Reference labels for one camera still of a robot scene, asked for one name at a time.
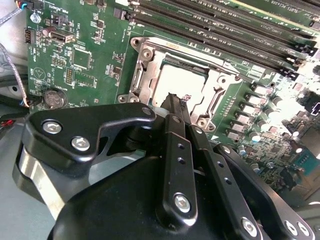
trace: ram slot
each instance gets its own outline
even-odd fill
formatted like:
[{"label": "ram slot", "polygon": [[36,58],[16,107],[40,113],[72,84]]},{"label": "ram slot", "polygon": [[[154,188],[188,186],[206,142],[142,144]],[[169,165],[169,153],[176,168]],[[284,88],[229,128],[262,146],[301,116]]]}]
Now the ram slot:
[{"label": "ram slot", "polygon": [[278,57],[278,56],[273,55],[269,52],[263,51],[259,48],[245,45],[243,43],[238,42],[237,40],[232,40],[230,38],[221,36],[220,34],[216,34],[214,32],[211,32],[209,30],[204,29],[203,26],[198,27],[193,24],[190,24],[184,18],[177,19],[176,15],[172,16],[169,14],[161,14],[159,12],[155,12],[155,11],[152,11],[149,9],[145,9],[145,8],[142,9],[142,7],[138,7],[137,9],[140,10],[142,13],[147,13],[149,15],[152,15],[153,17],[158,15],[166,20],[172,21],[174,24],[179,24],[179,26],[182,26],[184,30],[198,34],[198,35],[205,37],[207,40],[210,40],[212,42],[217,42],[221,45],[224,45],[228,49],[233,48],[237,52],[237,55],[239,55],[239,56],[250,56],[251,55],[254,57],[254,59],[262,59],[264,61],[278,64],[282,67],[291,67],[291,65],[288,64],[287,61],[281,57]]},{"label": "ram slot", "polygon": [[220,6],[216,4],[217,7],[213,9],[190,0],[159,0],[159,2],[176,6],[178,8],[188,7],[190,9],[194,9],[210,15],[217,20],[223,20],[225,22],[232,23],[235,26],[262,34],[287,45],[294,45],[297,42],[299,43],[308,41],[307,38],[304,38],[305,35],[288,30],[288,28],[284,26],[264,20],[245,11],[239,9],[234,10],[232,7]]},{"label": "ram slot", "polygon": [[313,5],[317,6],[317,7],[320,7],[320,1],[319,0],[305,0],[305,2],[313,4]]},{"label": "ram slot", "polygon": [[287,44],[279,43],[261,34],[246,30],[242,27],[234,26],[222,20],[213,20],[209,15],[202,14],[201,12],[195,10],[180,8],[181,10],[188,11],[189,14],[192,14],[191,17],[185,12],[181,13],[180,11],[172,11],[168,8],[160,7],[146,0],[141,0],[138,8],[140,8],[141,10],[147,9],[149,11],[156,12],[157,14],[176,18],[188,24],[193,24],[210,32],[217,33],[227,38],[233,39],[237,42],[249,45],[253,48],[262,49],[280,58],[286,59],[290,56],[294,58],[304,59],[306,57],[304,54],[294,51]]},{"label": "ram slot", "polygon": [[302,0],[281,0],[281,2],[286,3],[294,8],[301,9],[313,13],[317,16],[320,15],[320,7],[315,4],[310,4]]},{"label": "ram slot", "polygon": [[180,29],[176,26],[169,25],[163,23],[163,21],[154,20],[151,17],[148,17],[146,15],[137,14],[136,12],[132,12],[131,16],[128,17],[128,19],[131,22],[134,22],[136,24],[140,24],[142,26],[148,26],[153,27],[155,29],[158,29],[160,31],[175,35],[180,38],[184,38],[188,41],[191,41],[193,43],[200,44],[204,46],[207,49],[210,49],[213,51],[221,52],[222,54],[227,54],[230,57],[234,58],[240,58],[244,61],[251,62],[257,66],[260,66],[265,69],[272,70],[274,72],[279,72],[283,68],[287,68],[287,66],[281,66],[278,62],[272,62],[267,61],[263,58],[255,57],[252,54],[247,54],[245,52],[239,51],[237,49],[233,49],[228,44],[221,43],[218,41],[214,41],[212,39],[206,38],[202,35],[195,34],[191,31],[186,31],[185,29]]}]

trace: black metal bracket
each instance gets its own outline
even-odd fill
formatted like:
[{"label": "black metal bracket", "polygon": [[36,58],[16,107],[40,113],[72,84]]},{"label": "black metal bracket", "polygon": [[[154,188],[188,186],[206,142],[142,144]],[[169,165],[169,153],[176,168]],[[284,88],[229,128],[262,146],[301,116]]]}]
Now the black metal bracket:
[{"label": "black metal bracket", "polygon": [[[57,171],[81,176],[97,157],[100,139],[107,139],[106,151],[123,128],[151,127],[155,119],[155,113],[142,103],[39,111],[26,121],[22,143],[33,157]],[[46,123],[57,126],[51,124],[48,128],[55,130],[49,132]],[[75,138],[84,151],[72,146]]]},{"label": "black metal bracket", "polygon": [[315,239],[308,224],[231,147],[219,144],[214,151],[225,158],[242,194],[254,201],[263,229],[272,239]]},{"label": "black metal bracket", "polygon": [[[26,121],[17,166],[25,177],[32,180],[51,214],[58,219],[58,225],[52,231],[53,239],[65,239],[65,236],[70,236],[70,229],[81,239],[96,236],[96,231],[112,231],[112,225],[101,221],[112,208],[112,204],[104,204],[104,199],[112,199],[107,193],[110,191],[117,195],[114,191],[117,187],[119,191],[126,188],[130,196],[136,191],[141,192],[140,186],[148,186],[149,191],[154,189],[154,183],[145,184],[144,176],[139,181],[131,179],[135,189],[130,189],[130,181],[124,185],[123,174],[120,173],[120,178],[114,175],[114,179],[118,179],[114,182],[115,186],[110,185],[113,176],[89,186],[89,168],[98,154],[110,150],[116,154],[134,149],[145,150],[146,156],[134,164],[136,168],[132,167],[132,171],[138,169],[143,173],[145,168],[146,171],[158,172],[158,177],[152,176],[152,181],[157,178],[156,185],[160,186],[157,196],[143,194],[147,198],[143,200],[144,204],[156,202],[152,205],[153,213],[162,225],[156,224],[157,230],[151,231],[155,234],[154,239],[160,239],[163,234],[166,239],[174,239],[175,236],[181,239],[189,233],[194,239],[197,234],[193,229],[201,229],[197,222],[210,222],[205,215],[219,219],[224,237],[229,240],[315,239],[311,228],[248,169],[231,147],[220,144],[212,149],[206,134],[190,124],[186,102],[169,94],[161,107],[169,111],[164,118],[156,117],[142,103],[125,103],[41,111]],[[207,204],[208,200],[199,201],[202,196],[197,196],[197,192],[203,194],[203,191],[201,184],[195,181],[195,167],[201,167],[207,184],[204,188],[209,191],[209,196],[213,196],[209,202],[215,206],[215,210],[206,212],[201,219],[199,209],[202,206],[198,203]],[[18,181],[20,187],[27,186],[21,181],[24,181],[23,177]],[[37,194],[30,187],[28,193]],[[258,206],[258,217],[252,214],[252,204],[248,199]],[[79,206],[86,206],[88,212],[86,209],[79,212]],[[148,226],[154,227],[156,221],[151,215]],[[83,228],[83,221],[99,223]],[[61,223],[66,222],[70,228],[63,232]],[[211,232],[204,235],[206,238],[213,236]]]}]

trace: cable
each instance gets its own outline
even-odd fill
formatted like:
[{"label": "cable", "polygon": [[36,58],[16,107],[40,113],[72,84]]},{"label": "cable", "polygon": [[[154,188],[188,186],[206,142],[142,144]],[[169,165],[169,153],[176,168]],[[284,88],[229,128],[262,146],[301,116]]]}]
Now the cable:
[{"label": "cable", "polygon": [[23,3],[23,4],[21,5],[21,9],[22,9],[22,10],[25,9],[26,6],[28,6],[28,4]]},{"label": "cable", "polygon": [[6,23],[7,21],[9,21],[12,17],[14,17],[15,15],[21,13],[23,10],[21,8],[16,8],[15,10],[13,10],[12,12],[8,13],[7,15],[5,15],[3,18],[0,19],[0,27]]},{"label": "cable", "polygon": [[7,49],[1,43],[0,43],[0,49],[3,51],[3,54],[4,54],[8,64],[12,67],[12,70],[13,70],[13,73],[15,75],[16,81],[18,82],[18,86],[19,86],[20,91],[22,93],[22,99],[23,99],[24,105],[29,107],[26,90],[24,88],[24,84],[22,83],[22,80],[21,80],[21,77],[19,75],[19,72],[18,72],[16,66],[14,65],[14,63],[12,62],[11,57],[9,56]]}]

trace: mounting hole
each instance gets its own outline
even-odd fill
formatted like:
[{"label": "mounting hole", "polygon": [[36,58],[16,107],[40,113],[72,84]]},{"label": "mounting hole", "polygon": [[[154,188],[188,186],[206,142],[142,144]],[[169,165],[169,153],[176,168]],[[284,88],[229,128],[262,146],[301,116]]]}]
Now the mounting hole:
[{"label": "mounting hole", "polygon": [[276,83],[275,83],[274,81],[272,81],[272,82],[269,83],[269,86],[270,86],[271,88],[274,88],[274,87],[276,86]]},{"label": "mounting hole", "polygon": [[119,102],[124,103],[126,101],[126,98],[124,96],[119,97]]},{"label": "mounting hole", "polygon": [[218,163],[218,165],[219,165],[220,168],[224,168],[224,167],[225,167],[225,165],[223,165],[222,162],[218,161],[217,163]]},{"label": "mounting hole", "polygon": [[178,148],[180,148],[181,150],[185,150],[185,146],[183,146],[181,143],[178,144]]},{"label": "mounting hole", "polygon": [[180,120],[178,117],[176,117],[176,116],[173,116],[172,119],[173,119],[175,122],[177,122],[178,124],[181,123],[181,120]]},{"label": "mounting hole", "polygon": [[138,39],[133,40],[133,45],[138,46],[140,41]]},{"label": "mounting hole", "polygon": [[178,162],[185,165],[186,161],[182,157],[178,157]]},{"label": "mounting hole", "polygon": [[149,108],[143,107],[143,108],[142,108],[142,112],[144,112],[144,113],[147,114],[147,115],[151,115],[151,111],[150,111]]},{"label": "mounting hole", "polygon": [[225,180],[225,182],[226,182],[227,184],[229,184],[229,185],[232,184],[232,182],[229,180],[229,178],[225,177],[224,180]]}]

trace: black tool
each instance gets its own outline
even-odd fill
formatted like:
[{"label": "black tool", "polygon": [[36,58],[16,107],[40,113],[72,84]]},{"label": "black tool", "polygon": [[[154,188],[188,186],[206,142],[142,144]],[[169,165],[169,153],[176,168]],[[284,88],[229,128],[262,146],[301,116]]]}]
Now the black tool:
[{"label": "black tool", "polygon": [[[13,177],[56,219],[48,239],[314,240],[312,229],[228,145],[212,148],[169,94],[55,109],[26,121]],[[99,154],[145,156],[89,184]]]}]

